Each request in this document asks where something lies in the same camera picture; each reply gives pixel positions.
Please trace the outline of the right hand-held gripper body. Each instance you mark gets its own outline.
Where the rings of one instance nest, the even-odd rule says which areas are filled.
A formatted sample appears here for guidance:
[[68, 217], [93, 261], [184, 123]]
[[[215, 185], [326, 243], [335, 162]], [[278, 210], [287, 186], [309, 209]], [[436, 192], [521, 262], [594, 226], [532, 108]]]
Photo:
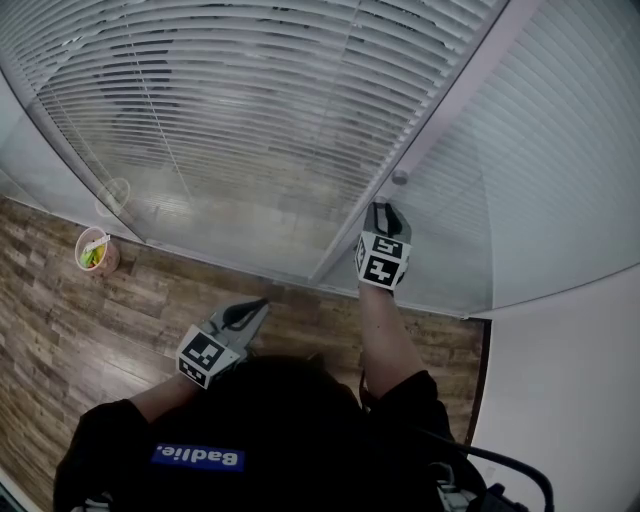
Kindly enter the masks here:
[[354, 256], [358, 279], [394, 291], [408, 268], [411, 249], [409, 243], [362, 231]]

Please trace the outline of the grey window frame post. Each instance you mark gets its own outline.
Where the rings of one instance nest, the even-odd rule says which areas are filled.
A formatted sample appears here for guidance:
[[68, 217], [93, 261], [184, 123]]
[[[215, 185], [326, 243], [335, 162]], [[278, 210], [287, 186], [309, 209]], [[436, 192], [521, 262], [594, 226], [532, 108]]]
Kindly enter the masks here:
[[99, 200], [101, 183], [66, 144], [52, 144], [0, 70], [0, 196], [140, 243]]
[[471, 47], [454, 69], [446, 90], [439, 93], [409, 130], [407, 139], [391, 157], [389, 163], [370, 182], [356, 206], [339, 229], [329, 248], [309, 277], [318, 283], [334, 267], [358, 235], [367, 206], [376, 196], [393, 197], [402, 186], [392, 183], [394, 170], [411, 173], [421, 159], [446, 133], [464, 106], [499, 64], [502, 57], [521, 33], [524, 26], [544, 0], [497, 0], [493, 12], [474, 36]]

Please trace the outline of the pink paper cup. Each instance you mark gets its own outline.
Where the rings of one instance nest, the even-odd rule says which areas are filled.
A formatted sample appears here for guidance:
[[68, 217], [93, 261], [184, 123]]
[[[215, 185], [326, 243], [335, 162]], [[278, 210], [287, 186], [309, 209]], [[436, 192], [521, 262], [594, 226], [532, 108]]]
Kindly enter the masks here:
[[[101, 262], [93, 268], [83, 268], [80, 264], [80, 255], [84, 250], [90, 250], [97, 246], [104, 246], [104, 255]], [[113, 273], [119, 265], [120, 253], [112, 237], [101, 228], [90, 227], [79, 236], [75, 246], [75, 261], [77, 266], [86, 274], [106, 277]]]

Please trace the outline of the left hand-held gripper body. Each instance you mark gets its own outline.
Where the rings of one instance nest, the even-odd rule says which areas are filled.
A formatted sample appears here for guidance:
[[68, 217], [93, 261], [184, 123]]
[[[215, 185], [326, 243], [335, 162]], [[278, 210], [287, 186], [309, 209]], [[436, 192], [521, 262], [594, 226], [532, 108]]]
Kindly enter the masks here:
[[217, 376], [246, 359], [253, 338], [253, 328], [192, 325], [177, 349], [177, 371], [208, 389]]

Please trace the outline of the dark skirting strip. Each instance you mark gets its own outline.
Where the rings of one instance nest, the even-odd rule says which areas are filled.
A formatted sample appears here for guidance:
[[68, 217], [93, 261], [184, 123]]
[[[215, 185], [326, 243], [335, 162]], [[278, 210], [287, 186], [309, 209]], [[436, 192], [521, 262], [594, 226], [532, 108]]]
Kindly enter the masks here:
[[482, 322], [483, 322], [483, 332], [482, 332], [482, 344], [481, 344], [478, 378], [477, 378], [476, 390], [475, 390], [473, 404], [472, 404], [469, 426], [468, 426], [467, 433], [464, 440], [464, 443], [468, 446], [471, 445], [474, 438], [478, 417], [480, 413], [480, 408], [482, 404], [485, 383], [486, 383], [486, 376], [487, 376], [488, 365], [489, 365], [492, 321], [489, 319], [483, 319]]

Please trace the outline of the person's black shirt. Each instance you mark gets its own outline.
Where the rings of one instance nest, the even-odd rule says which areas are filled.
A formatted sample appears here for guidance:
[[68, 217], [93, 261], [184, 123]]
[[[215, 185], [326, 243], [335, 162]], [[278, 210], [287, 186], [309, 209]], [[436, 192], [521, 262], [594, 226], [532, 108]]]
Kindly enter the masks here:
[[128, 400], [85, 413], [57, 468], [54, 510], [443, 512], [439, 480], [486, 488], [450, 440], [427, 372], [363, 411], [326, 371], [267, 357], [155, 421]]

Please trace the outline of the person's left forearm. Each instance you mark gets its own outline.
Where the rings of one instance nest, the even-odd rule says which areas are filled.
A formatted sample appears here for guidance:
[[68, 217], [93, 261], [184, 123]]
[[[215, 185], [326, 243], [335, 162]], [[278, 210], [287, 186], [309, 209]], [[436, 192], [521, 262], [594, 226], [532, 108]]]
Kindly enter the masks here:
[[202, 388], [181, 373], [131, 397], [129, 401], [148, 423], [167, 412], [181, 407], [194, 398]]

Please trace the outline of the grey harness clip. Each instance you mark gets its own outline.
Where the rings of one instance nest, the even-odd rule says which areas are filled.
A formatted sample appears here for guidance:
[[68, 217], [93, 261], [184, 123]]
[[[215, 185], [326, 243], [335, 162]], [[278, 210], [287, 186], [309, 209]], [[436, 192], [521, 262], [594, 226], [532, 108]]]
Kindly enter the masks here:
[[437, 492], [444, 512], [467, 512], [477, 495], [456, 484], [451, 466], [436, 462], [429, 465], [429, 470], [436, 480]]
[[113, 499], [108, 493], [92, 496], [70, 512], [113, 512]]

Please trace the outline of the person's right forearm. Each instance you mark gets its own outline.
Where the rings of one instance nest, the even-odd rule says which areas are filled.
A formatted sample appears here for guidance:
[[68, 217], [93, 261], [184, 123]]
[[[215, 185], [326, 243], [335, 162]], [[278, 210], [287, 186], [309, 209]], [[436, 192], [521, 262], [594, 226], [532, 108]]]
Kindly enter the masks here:
[[359, 305], [366, 386], [380, 399], [425, 367], [387, 290], [362, 282]]

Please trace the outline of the glass door with blinds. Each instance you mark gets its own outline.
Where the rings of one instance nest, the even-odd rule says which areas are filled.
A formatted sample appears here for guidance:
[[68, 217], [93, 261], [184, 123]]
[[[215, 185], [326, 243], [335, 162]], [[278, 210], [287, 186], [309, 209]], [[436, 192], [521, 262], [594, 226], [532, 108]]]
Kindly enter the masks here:
[[544, 0], [388, 199], [410, 223], [397, 298], [455, 315], [640, 264], [640, 0]]

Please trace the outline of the dark device box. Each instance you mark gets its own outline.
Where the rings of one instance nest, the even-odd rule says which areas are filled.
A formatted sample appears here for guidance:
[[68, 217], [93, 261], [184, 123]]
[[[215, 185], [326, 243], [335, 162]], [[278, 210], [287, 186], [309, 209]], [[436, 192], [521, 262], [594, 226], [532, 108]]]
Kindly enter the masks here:
[[505, 487], [496, 483], [489, 487], [482, 497], [476, 512], [530, 512], [519, 502], [514, 502], [505, 495]]

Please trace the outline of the grey window bottom rail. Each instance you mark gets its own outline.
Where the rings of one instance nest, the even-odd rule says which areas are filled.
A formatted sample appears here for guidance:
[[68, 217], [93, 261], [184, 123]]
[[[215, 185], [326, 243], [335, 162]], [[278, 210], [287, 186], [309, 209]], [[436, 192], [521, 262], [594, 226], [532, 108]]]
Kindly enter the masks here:
[[255, 277], [264, 278], [286, 285], [296, 285], [306, 287], [314, 291], [322, 291], [328, 293], [334, 293], [342, 296], [356, 297], [357, 296], [357, 278], [355, 277], [354, 265], [351, 264], [352, 269], [349, 272], [344, 270], [344, 265], [338, 263], [338, 278], [333, 279], [331, 277], [334, 271], [331, 270], [323, 279], [318, 283], [313, 284], [308, 277], [294, 276], [278, 271], [265, 270], [260, 267], [246, 265], [236, 260], [225, 260], [207, 256], [204, 253], [197, 251], [187, 250], [175, 245], [162, 243], [154, 239], [148, 239], [147, 243], [143, 243], [143, 246], [158, 250], [172, 256], [186, 258], [188, 260], [196, 261], [198, 263], [206, 264], [209, 266], [220, 267], [225, 270], [233, 270], [240, 273], [252, 275]]

